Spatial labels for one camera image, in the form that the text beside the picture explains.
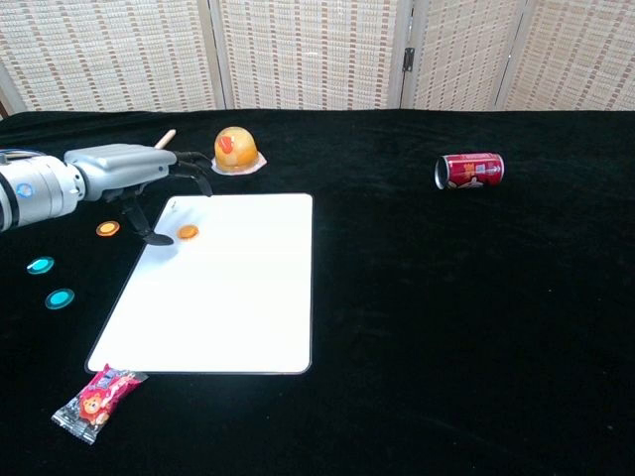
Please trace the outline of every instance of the snack bag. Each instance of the snack bag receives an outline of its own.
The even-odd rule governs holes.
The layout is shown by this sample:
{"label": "snack bag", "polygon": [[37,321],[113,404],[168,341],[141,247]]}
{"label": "snack bag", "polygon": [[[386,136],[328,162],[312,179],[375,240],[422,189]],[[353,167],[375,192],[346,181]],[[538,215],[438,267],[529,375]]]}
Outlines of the snack bag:
{"label": "snack bag", "polygon": [[111,369],[106,364],[70,402],[51,419],[79,439],[92,444],[119,401],[148,376],[141,372]]}

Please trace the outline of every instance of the white whiteboard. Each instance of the white whiteboard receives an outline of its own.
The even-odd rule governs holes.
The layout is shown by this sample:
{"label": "white whiteboard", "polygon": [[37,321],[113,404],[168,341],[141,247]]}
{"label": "white whiteboard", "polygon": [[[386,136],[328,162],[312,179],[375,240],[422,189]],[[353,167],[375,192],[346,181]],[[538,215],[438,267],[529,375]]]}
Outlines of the white whiteboard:
{"label": "white whiteboard", "polygon": [[312,217],[306,194],[170,198],[155,231],[175,244],[144,248],[88,370],[306,371]]}

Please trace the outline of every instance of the teal token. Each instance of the teal token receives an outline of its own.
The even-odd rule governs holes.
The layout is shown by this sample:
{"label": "teal token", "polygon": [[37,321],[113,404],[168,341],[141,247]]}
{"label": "teal token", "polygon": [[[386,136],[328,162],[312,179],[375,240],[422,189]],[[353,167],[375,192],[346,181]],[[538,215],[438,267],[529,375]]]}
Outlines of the teal token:
{"label": "teal token", "polygon": [[74,298],[75,293],[72,290],[56,290],[47,296],[45,305],[49,309],[61,309],[69,305]]}
{"label": "teal token", "polygon": [[29,266],[27,266],[27,273],[30,275],[43,275],[51,270],[53,265],[56,263],[56,260],[51,258],[50,256],[43,256],[41,258],[36,258]]}

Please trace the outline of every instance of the soda can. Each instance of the soda can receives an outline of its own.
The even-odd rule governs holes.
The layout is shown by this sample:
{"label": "soda can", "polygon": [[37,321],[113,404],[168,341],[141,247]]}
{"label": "soda can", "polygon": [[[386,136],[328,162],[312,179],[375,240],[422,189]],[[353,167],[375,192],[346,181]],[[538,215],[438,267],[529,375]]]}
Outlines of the soda can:
{"label": "soda can", "polygon": [[457,154],[437,161],[435,182],[439,189],[477,188],[499,184],[504,174],[505,164],[498,154]]}

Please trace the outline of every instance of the orange disc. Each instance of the orange disc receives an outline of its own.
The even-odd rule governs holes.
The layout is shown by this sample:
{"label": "orange disc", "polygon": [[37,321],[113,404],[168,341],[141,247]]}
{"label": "orange disc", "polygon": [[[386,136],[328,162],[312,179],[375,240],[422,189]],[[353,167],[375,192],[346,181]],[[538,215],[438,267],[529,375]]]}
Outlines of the orange disc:
{"label": "orange disc", "polygon": [[198,227],[196,225],[184,225],[179,228],[179,238],[182,240],[190,240],[198,234]]}
{"label": "orange disc", "polygon": [[96,233],[99,236],[112,236],[119,231],[121,225],[116,221],[104,221],[97,227]]}

